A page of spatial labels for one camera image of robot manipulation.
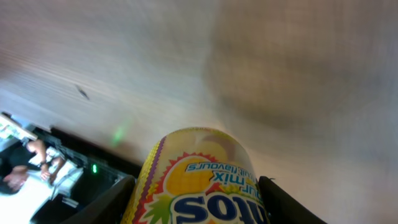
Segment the yellow lidded jar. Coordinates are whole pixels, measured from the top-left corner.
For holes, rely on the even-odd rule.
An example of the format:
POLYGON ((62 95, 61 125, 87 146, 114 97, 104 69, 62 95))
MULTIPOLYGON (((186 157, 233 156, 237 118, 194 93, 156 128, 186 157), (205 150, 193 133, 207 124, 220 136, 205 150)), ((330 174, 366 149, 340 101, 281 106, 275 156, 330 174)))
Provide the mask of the yellow lidded jar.
POLYGON ((266 224, 269 217, 245 148, 217 129, 185 128, 150 151, 121 221, 266 224))

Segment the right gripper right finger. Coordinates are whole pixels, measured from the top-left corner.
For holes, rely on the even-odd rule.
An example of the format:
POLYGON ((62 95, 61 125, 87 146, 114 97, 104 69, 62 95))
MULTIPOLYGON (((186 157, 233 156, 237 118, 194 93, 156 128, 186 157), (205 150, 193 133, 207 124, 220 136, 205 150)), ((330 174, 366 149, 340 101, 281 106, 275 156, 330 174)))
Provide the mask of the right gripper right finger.
POLYGON ((261 176, 258 185, 270 223, 326 224, 270 178, 261 176))

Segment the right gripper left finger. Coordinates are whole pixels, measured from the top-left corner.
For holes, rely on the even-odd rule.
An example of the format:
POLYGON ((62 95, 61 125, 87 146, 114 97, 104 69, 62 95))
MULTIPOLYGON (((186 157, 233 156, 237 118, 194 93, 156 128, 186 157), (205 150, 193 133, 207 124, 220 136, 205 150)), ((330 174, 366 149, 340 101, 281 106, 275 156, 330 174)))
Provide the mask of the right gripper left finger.
POLYGON ((128 175, 62 224, 119 223, 135 184, 136 179, 128 175))

